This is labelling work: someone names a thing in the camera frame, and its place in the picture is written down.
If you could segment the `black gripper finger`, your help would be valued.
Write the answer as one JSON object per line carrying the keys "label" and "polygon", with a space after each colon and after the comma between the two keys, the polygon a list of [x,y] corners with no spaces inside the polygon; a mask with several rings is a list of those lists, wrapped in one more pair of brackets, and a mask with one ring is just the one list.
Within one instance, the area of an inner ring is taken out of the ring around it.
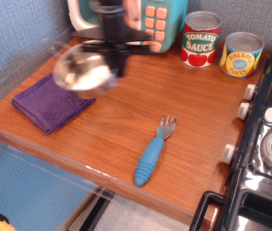
{"label": "black gripper finger", "polygon": [[103,55],[105,56],[106,62],[110,69],[114,69],[113,55],[109,52],[104,52]]}
{"label": "black gripper finger", "polygon": [[118,72],[117,72],[117,76],[118,77],[123,77],[124,73],[125,73],[125,66],[126,66],[126,61],[128,58],[128,54],[127,53],[119,53],[117,54],[117,68],[118,68]]}

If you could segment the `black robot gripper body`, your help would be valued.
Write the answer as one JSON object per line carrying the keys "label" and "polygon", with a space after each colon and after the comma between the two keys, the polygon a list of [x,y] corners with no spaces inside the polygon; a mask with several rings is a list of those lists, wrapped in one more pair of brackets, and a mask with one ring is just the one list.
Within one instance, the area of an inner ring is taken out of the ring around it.
{"label": "black robot gripper body", "polygon": [[143,31],[127,26],[124,11],[100,12],[102,25],[83,29],[73,33],[74,37],[88,39],[82,45],[84,52],[114,53],[114,54],[142,54],[152,53],[149,45],[137,45],[133,42],[148,41],[150,36]]}

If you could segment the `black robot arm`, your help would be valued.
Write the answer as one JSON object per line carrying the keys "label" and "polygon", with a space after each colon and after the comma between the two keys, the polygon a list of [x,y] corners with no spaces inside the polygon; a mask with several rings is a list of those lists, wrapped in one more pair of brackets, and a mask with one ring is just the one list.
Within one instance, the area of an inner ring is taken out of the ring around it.
{"label": "black robot arm", "polygon": [[129,27],[125,22],[125,8],[121,0],[90,0],[92,11],[101,14],[101,26],[73,33],[74,36],[90,39],[82,45],[83,52],[100,53],[118,77],[124,75],[126,59],[132,54],[150,54],[148,45],[131,42],[150,40],[150,35]]}

